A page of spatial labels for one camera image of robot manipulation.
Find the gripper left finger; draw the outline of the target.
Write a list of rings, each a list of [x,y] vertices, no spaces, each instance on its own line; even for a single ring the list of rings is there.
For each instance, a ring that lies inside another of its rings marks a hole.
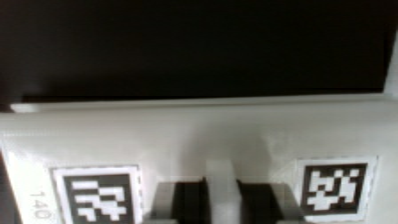
[[[177,221],[177,224],[209,224],[205,179],[175,183],[170,218]]]

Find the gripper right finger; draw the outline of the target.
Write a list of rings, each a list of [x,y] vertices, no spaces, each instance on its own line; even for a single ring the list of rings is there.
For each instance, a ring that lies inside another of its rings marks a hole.
[[[237,181],[237,189],[241,194],[239,224],[276,224],[282,212],[269,185]]]

